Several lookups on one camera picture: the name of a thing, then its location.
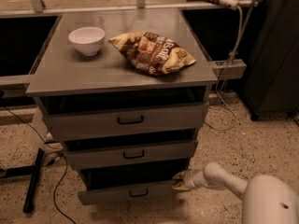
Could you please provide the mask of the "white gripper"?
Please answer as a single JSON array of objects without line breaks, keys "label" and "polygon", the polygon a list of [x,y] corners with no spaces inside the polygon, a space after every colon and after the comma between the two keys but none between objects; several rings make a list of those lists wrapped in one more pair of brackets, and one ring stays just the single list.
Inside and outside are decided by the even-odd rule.
[{"label": "white gripper", "polygon": [[174,180],[182,180],[183,178],[185,185],[179,182],[172,186],[174,190],[189,191],[190,189],[200,189],[206,185],[206,179],[202,170],[182,171],[173,176]]}]

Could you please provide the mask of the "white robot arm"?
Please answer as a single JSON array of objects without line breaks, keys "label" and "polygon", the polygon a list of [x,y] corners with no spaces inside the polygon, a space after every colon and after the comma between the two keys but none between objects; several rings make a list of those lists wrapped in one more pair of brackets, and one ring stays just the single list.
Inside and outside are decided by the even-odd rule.
[{"label": "white robot arm", "polygon": [[189,169],[173,176],[179,191],[228,189],[242,201],[242,224],[299,224],[299,195],[284,181],[257,175],[250,181],[229,174],[216,162],[202,170]]}]

